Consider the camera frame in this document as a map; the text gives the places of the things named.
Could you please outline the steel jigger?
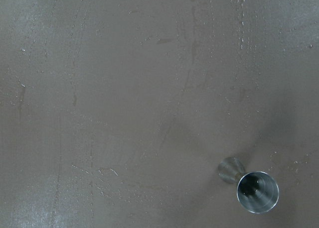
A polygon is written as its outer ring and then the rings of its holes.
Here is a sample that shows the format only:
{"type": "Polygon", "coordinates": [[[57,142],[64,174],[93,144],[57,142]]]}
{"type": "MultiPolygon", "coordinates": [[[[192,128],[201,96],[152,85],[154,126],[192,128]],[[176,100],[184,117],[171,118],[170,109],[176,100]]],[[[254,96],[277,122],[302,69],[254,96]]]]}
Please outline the steel jigger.
{"type": "Polygon", "coordinates": [[[223,159],[218,176],[228,184],[236,185],[236,197],[240,205],[253,214],[264,214],[278,203],[280,190],[277,181],[263,171],[247,172],[235,157],[223,159]]]}

